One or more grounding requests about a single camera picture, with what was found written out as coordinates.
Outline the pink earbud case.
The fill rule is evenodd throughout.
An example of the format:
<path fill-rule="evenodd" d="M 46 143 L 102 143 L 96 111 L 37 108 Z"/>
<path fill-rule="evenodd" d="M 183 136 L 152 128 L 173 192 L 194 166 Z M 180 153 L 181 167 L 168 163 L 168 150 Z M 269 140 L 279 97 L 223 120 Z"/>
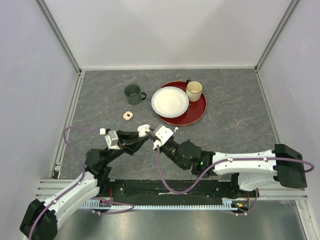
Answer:
<path fill-rule="evenodd" d="M 125 120 L 125 121 L 129 121 L 129 120 L 131 120 L 132 118 L 133 118 L 133 116 L 134 116 L 134 114 L 131 112 L 131 111 L 127 111 L 127 112 L 125 112 L 124 114 L 123 114 L 123 119 Z"/>

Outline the white earbud case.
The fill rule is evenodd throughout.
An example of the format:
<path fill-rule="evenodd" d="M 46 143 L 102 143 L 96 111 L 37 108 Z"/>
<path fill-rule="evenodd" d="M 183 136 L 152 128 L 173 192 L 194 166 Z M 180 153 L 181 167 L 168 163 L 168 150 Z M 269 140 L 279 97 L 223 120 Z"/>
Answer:
<path fill-rule="evenodd" d="M 137 128 L 138 136 L 140 138 L 145 137 L 150 132 L 151 126 L 149 124 L 141 125 Z"/>

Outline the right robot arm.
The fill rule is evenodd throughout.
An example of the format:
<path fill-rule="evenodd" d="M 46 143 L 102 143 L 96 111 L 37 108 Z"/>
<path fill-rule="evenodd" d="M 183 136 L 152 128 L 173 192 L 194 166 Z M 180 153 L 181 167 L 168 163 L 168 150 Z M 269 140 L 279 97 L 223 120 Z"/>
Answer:
<path fill-rule="evenodd" d="M 146 134 L 158 154 L 163 153 L 179 168 L 191 170 L 198 178 L 235 175 L 236 180 L 229 184 L 229 191 L 235 197 L 275 182 L 291 189 L 308 186 L 302 154 L 285 144 L 275 144 L 274 149 L 261 152 L 236 154 L 205 151 L 190 140 L 179 144 L 173 131 L 163 125 Z"/>

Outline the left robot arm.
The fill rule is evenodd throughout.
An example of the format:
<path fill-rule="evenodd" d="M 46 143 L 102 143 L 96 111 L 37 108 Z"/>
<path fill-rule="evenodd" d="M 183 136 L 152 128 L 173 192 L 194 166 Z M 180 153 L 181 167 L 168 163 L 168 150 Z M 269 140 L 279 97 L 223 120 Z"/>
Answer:
<path fill-rule="evenodd" d="M 85 202 L 110 191 L 108 163 L 122 154 L 130 156 L 137 152 L 149 139 L 151 127 L 148 124 L 137 131 L 112 131 L 100 128 L 97 133 L 107 142 L 105 149 L 90 149 L 81 163 L 81 174 L 67 187 L 51 197 L 33 200 L 27 207 L 19 230 L 30 240 L 52 240 L 63 223 Z"/>

